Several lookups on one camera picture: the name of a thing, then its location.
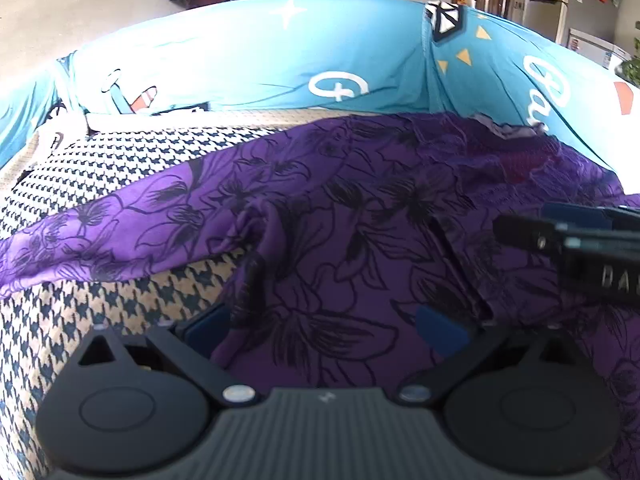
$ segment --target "houndstooth cushion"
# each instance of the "houndstooth cushion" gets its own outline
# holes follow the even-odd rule
[[[174,164],[273,131],[228,127],[95,134],[54,152],[14,188],[0,210],[0,239]]]
[[[14,188],[0,212],[0,235],[8,237],[44,216],[272,131],[96,134],[54,153]],[[141,333],[161,318],[188,319],[215,301],[242,255],[224,254],[127,282],[42,283],[0,300],[0,478],[46,476],[49,467],[34,432],[36,412],[92,325],[107,322],[122,333]]]

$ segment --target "screw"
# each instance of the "screw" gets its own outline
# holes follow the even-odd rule
[[[409,384],[400,390],[400,399],[404,402],[425,402],[431,398],[431,390],[421,384]]]
[[[227,402],[241,404],[242,402],[254,400],[255,390],[246,384],[234,384],[233,386],[225,388],[222,392],[222,396]]]

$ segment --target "blue plastic part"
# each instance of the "blue plastic part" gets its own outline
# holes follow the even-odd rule
[[[198,354],[209,359],[222,343],[231,326],[231,310],[219,306],[207,312],[184,333],[184,342]]]
[[[582,229],[611,230],[613,222],[604,211],[593,207],[549,202],[542,206],[542,218],[567,222]]]
[[[437,310],[423,305],[415,314],[418,335],[441,357],[455,354],[471,342],[472,333]]]
[[[121,114],[133,113],[131,106],[129,106],[129,103],[127,103],[127,100],[124,98],[124,95],[122,95],[122,90],[118,85],[113,84],[111,86],[110,95],[111,95],[111,99],[113,99],[113,104],[116,105],[116,108]]]

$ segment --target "ribbed grey surface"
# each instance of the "ribbed grey surface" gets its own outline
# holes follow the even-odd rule
[[[57,472],[51,480],[81,477]],[[140,480],[524,480],[464,455],[427,410],[381,390],[275,389],[258,406],[229,410],[204,441]],[[597,469],[562,480],[606,480]]]

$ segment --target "purple floral fabric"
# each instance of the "purple floral fabric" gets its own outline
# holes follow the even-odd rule
[[[554,137],[475,120],[322,120],[215,152],[0,242],[0,296],[43,281],[146,276],[253,249],[226,284],[233,330],[212,358],[259,390],[381,386],[438,363],[414,315],[562,324],[606,380],[623,436],[605,467],[639,479],[640,320],[559,290],[548,260],[500,246],[502,212],[640,205]]]

